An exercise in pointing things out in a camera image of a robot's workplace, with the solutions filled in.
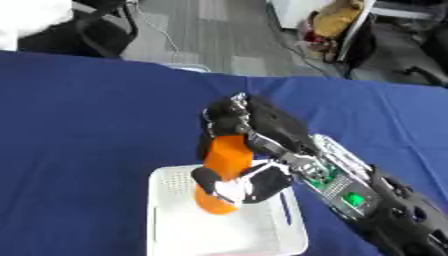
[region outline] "blue tablecloth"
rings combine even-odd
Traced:
[[[0,53],[0,255],[145,254],[147,178],[196,163],[198,114],[257,93],[448,210],[448,91]],[[304,187],[305,255],[376,255]]]

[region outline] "white tray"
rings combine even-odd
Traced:
[[[212,215],[194,200],[196,184],[190,173],[197,167],[165,167],[151,175],[148,256],[286,256],[307,249],[308,236],[291,188],[231,214]]]

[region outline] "orange cup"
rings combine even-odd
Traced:
[[[215,171],[226,180],[232,180],[252,165],[253,153],[245,143],[244,136],[220,136],[213,139],[204,166]],[[228,214],[238,208],[214,196],[210,196],[197,186],[195,192],[196,203],[205,211],[212,214]]]

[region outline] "cable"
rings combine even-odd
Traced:
[[[156,25],[154,25],[152,22],[150,22],[147,19],[146,13],[144,13],[142,11],[142,9],[140,8],[140,2],[139,1],[135,1],[132,4],[135,5],[135,9],[137,10],[137,12],[140,14],[140,16],[142,17],[142,20],[148,24],[149,26],[151,26],[152,28],[154,28],[155,30],[159,31],[160,33],[162,33],[166,39],[168,40],[168,42],[170,43],[171,47],[173,48],[174,52],[173,55],[171,56],[171,61],[174,63],[175,59],[177,57],[177,55],[180,53],[179,47],[177,47],[177,45],[174,43],[173,39],[171,38],[171,36],[168,34],[168,32],[158,28]]]
[[[269,6],[270,6],[270,4],[266,5],[266,19],[267,19],[268,26],[271,29],[272,33],[274,34],[274,38],[277,41],[277,43],[280,44],[280,46],[282,46],[283,48],[288,49],[288,50],[294,52],[295,54],[297,54],[306,65],[308,65],[309,67],[318,71],[324,77],[330,78],[331,76],[325,70],[323,70],[323,69],[317,67],[316,65],[312,64],[311,62],[309,62],[308,59],[310,59],[310,58],[305,56],[305,53],[302,51],[302,48],[300,48],[300,46],[298,46],[297,49],[294,49],[294,48],[290,47],[289,45],[287,45],[285,43],[285,41],[280,38],[280,36],[278,34],[278,30],[276,30],[274,28],[274,24],[272,24],[272,15],[269,12]]]

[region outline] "robotic arm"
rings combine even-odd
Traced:
[[[192,176],[210,195],[239,206],[264,201],[293,182],[303,183],[342,221],[391,256],[448,255],[448,218],[423,195],[369,166],[325,135],[257,96],[244,93],[207,108],[199,158],[216,136],[243,134],[266,164],[223,181],[207,168]]]

